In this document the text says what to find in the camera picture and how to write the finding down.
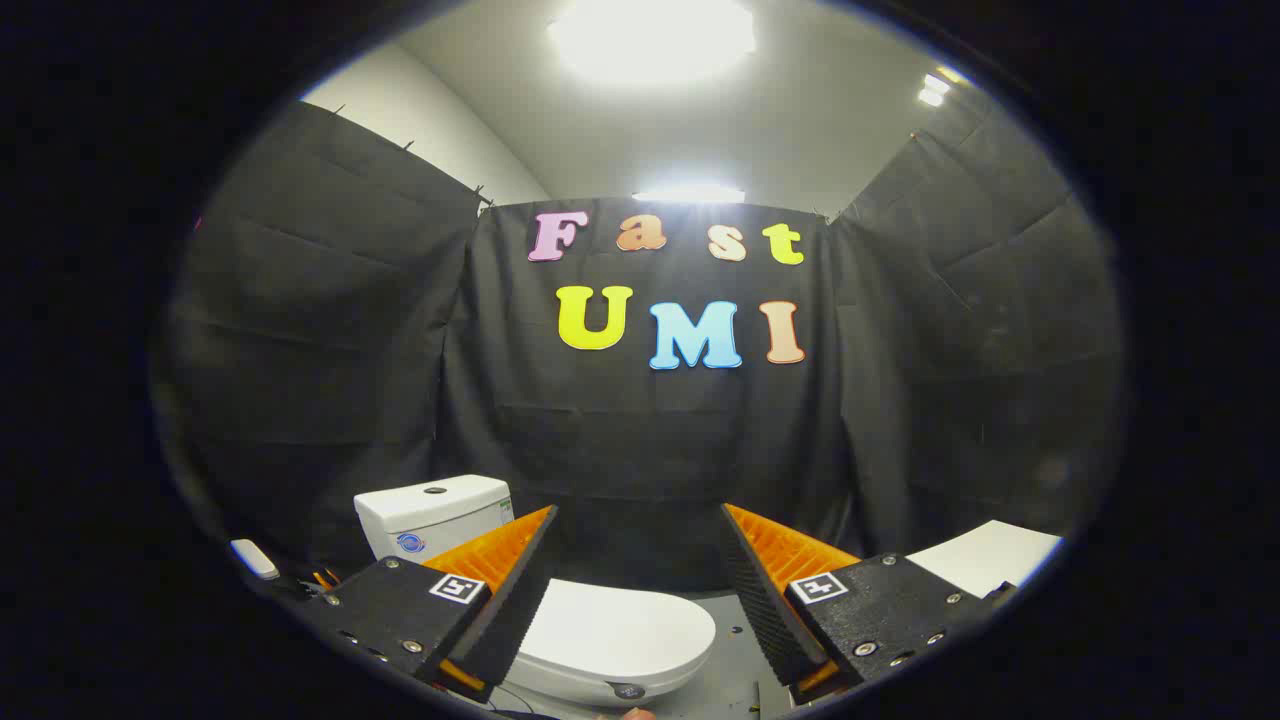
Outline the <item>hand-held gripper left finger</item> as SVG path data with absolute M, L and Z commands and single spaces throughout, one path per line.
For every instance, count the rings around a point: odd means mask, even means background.
M 559 561 L 549 505 L 425 562 L 387 556 L 306 600 L 300 620 L 351 653 L 484 703 L 507 678 Z

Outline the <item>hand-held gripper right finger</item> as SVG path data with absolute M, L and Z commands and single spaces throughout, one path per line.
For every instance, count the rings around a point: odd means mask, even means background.
M 901 553 L 859 559 L 732 503 L 721 548 L 733 592 L 796 706 L 901 673 L 974 634 L 1015 593 L 972 593 Z

